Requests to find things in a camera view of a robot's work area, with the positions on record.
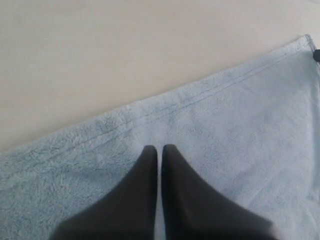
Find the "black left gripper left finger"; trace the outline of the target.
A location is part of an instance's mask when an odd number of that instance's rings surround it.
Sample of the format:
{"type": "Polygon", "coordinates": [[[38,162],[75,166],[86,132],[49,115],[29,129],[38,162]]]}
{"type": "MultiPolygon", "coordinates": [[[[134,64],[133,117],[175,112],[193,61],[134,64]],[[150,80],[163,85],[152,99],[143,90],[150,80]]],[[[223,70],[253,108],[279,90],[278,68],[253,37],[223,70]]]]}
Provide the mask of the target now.
{"type": "Polygon", "coordinates": [[[143,148],[126,176],[102,199],[59,224],[53,240],[152,240],[158,197],[158,154],[143,148]]]}

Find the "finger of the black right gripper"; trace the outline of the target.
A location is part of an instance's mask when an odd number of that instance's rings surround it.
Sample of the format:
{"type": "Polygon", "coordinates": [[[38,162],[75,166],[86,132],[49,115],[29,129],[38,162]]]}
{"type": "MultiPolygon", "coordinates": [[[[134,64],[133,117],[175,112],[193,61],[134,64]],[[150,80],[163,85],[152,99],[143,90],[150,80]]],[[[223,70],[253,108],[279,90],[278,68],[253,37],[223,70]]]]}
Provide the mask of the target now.
{"type": "Polygon", "coordinates": [[[313,59],[314,59],[316,62],[320,62],[320,49],[316,49],[316,50],[313,52],[313,59]]]}

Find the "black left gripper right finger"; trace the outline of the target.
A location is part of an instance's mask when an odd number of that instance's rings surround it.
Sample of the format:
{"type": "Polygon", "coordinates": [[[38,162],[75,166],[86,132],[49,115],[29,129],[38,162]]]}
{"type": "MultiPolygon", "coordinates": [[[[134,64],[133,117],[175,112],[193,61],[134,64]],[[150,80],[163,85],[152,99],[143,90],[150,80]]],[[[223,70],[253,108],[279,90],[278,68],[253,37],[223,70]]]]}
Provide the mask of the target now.
{"type": "Polygon", "coordinates": [[[274,224],[229,200],[188,164],[173,144],[163,147],[161,197],[168,240],[276,240],[274,224]]]}

